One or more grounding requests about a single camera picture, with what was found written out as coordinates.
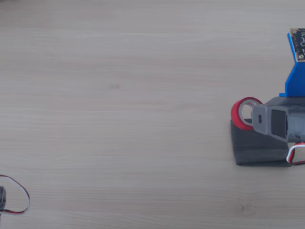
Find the grey gripper with camera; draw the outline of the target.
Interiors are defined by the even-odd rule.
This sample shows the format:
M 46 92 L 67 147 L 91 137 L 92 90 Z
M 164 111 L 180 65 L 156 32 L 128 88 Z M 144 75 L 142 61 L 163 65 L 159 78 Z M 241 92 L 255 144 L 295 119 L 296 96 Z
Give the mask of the grey gripper with camera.
M 275 97 L 252 109 L 255 131 L 275 139 L 298 143 L 305 141 L 305 99 Z

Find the grey gripper black servo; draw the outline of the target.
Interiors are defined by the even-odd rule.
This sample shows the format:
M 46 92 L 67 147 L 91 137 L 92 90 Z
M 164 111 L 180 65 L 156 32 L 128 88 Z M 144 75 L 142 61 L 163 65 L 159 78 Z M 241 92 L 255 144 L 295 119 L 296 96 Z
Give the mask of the grey gripper black servo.
M 5 209 L 6 205 L 6 190 L 4 186 L 0 186 L 0 211 Z

